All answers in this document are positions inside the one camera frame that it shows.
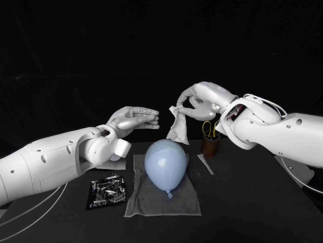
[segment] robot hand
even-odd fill
[[[222,114],[232,101],[238,98],[219,85],[209,82],[195,84],[182,92],[176,106],[183,104],[188,97],[195,109],[182,107],[179,112],[201,121],[212,120],[216,113]]]
[[[110,126],[118,138],[124,138],[134,129],[159,129],[159,112],[156,110],[126,106],[111,116],[107,126]]]

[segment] towel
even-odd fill
[[[188,142],[188,137],[186,137],[186,121],[185,121],[185,114],[179,113],[178,110],[182,108],[183,106],[172,106],[169,108],[173,116],[175,116],[175,123],[170,127],[170,131],[169,134],[166,136],[166,139],[170,139],[175,142],[183,143],[186,145],[189,145]]]
[[[172,198],[153,184],[144,169],[144,154],[134,155],[134,192],[129,199],[124,217],[143,216],[201,216],[198,194],[185,173],[179,186],[172,190]]]

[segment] black foil packet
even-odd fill
[[[124,181],[120,175],[91,181],[87,210],[116,205],[124,201]]]

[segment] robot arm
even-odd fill
[[[20,197],[54,190],[91,168],[126,157],[134,129],[159,129],[159,112],[124,107],[108,123],[39,139],[0,159],[0,206]]]
[[[183,108],[179,112],[202,121],[219,113],[216,131],[237,146],[250,150],[260,144],[273,154],[323,168],[323,117],[289,115],[277,104],[250,94],[235,99],[221,86],[208,82],[195,84],[182,93],[178,105],[188,97],[195,109]]]

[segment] scissors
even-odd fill
[[[205,135],[209,139],[212,139],[212,138],[215,138],[215,135],[216,135],[215,127],[216,127],[216,125],[218,125],[218,121],[215,122],[214,129],[212,129],[212,123],[211,123],[211,121],[205,121],[205,122],[203,122],[203,126],[205,126],[206,123],[209,123],[209,125],[211,125],[211,127],[209,127],[209,134],[206,134],[205,131],[203,131],[203,135]]]

